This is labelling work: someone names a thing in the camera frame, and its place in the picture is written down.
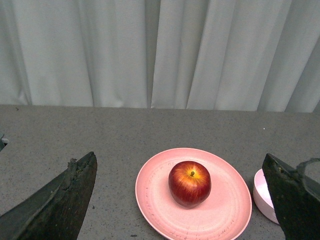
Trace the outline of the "left gripper black worn right finger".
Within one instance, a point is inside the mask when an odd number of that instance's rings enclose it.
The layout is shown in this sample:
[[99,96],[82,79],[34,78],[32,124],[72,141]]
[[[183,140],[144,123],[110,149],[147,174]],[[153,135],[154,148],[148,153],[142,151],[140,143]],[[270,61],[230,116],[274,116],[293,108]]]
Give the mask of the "left gripper black worn right finger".
[[305,175],[306,167],[319,161],[310,158],[293,168],[270,153],[264,158],[262,171],[287,240],[320,238],[320,184]]

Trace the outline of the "left gripper black worn left finger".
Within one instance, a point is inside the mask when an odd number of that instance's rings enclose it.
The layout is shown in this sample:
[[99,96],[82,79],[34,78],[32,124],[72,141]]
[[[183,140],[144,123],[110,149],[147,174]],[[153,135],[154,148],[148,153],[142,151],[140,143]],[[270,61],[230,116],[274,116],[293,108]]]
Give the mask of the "left gripper black worn left finger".
[[76,240],[93,193],[97,158],[89,152],[0,217],[2,240]]

